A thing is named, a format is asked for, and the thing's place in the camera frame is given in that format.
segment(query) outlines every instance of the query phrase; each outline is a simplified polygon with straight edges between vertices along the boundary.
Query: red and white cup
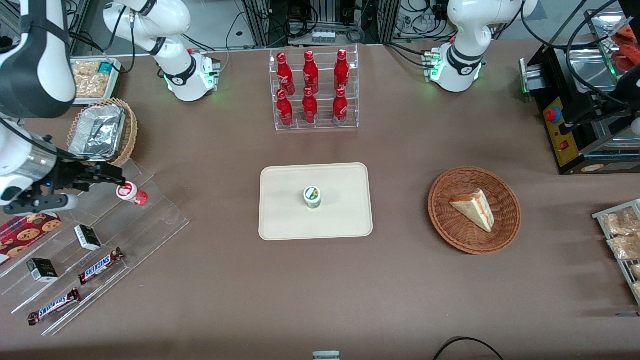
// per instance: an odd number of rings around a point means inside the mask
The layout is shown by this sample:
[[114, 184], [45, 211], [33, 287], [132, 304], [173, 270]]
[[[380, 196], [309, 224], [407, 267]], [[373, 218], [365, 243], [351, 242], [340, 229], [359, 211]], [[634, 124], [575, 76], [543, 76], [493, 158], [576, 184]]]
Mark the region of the red and white cup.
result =
[[133, 202], [137, 206], [143, 206], [149, 199], [149, 195], [147, 195], [146, 192], [138, 189], [138, 187], [130, 181], [125, 182], [122, 186], [118, 186], [116, 195], [124, 201]]

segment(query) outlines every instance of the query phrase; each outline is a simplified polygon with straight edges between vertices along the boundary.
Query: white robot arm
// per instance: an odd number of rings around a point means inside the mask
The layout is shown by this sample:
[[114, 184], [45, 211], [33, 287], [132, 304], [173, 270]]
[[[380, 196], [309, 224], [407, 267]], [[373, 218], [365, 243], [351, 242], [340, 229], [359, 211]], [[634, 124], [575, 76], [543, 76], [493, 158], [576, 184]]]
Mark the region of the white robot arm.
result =
[[76, 97], [64, 1], [20, 1], [20, 44], [0, 49], [0, 115], [53, 118]]
[[[53, 118], [76, 96], [64, 0], [21, 0], [20, 44], [0, 49], [0, 117]], [[124, 183], [122, 169], [87, 166], [11, 120], [0, 119], [0, 206], [11, 215], [72, 209], [91, 183]]]
[[[120, 19], [120, 13], [129, 9]], [[195, 101], [216, 89], [212, 60], [201, 54], [190, 54], [180, 38], [189, 31], [191, 14], [180, 0], [120, 0], [109, 3], [102, 13], [104, 22], [117, 37], [140, 46], [154, 57], [175, 96], [182, 101]], [[117, 26], [118, 20], [130, 26]]]
[[435, 68], [430, 73], [431, 81], [450, 92], [471, 87], [492, 41], [488, 25], [511, 21], [521, 8], [528, 17], [536, 5], [538, 0], [450, 0], [447, 16], [458, 27], [458, 34], [453, 44], [432, 50]]

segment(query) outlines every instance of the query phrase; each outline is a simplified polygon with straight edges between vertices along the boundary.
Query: cookie box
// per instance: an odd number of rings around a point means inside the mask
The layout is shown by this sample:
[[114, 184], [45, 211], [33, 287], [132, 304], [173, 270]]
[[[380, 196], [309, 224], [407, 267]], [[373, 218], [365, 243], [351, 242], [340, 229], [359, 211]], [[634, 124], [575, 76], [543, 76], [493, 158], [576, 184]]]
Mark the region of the cookie box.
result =
[[56, 214], [42, 213], [14, 217], [6, 224], [0, 225], [0, 266], [61, 224], [62, 221]]

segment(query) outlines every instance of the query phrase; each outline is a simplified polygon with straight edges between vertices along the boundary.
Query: small black box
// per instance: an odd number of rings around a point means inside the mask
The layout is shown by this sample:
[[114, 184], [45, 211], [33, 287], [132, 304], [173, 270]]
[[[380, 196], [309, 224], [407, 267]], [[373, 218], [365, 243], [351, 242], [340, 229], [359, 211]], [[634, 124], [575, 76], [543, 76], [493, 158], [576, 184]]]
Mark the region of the small black box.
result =
[[87, 250], [98, 251], [100, 250], [100, 240], [96, 236], [95, 231], [87, 225], [78, 225], [74, 228], [76, 231], [76, 237], [80, 241], [80, 246]]
[[35, 281], [54, 282], [58, 279], [58, 274], [56, 274], [51, 260], [31, 258], [27, 261], [27, 267]]

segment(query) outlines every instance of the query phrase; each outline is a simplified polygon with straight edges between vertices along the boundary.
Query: yellow control panel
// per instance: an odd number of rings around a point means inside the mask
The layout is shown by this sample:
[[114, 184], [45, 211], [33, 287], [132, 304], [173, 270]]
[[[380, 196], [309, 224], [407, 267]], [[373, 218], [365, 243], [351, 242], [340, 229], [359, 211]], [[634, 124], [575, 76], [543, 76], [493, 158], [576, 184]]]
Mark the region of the yellow control panel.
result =
[[560, 133], [559, 127], [561, 124], [564, 124], [562, 109], [562, 102], [560, 98], [557, 98], [542, 113], [545, 117], [547, 131], [551, 138], [551, 144], [558, 159], [558, 164], [560, 164], [561, 167], [569, 164], [569, 162], [579, 155], [578, 146], [575, 144], [573, 134], [562, 135]]

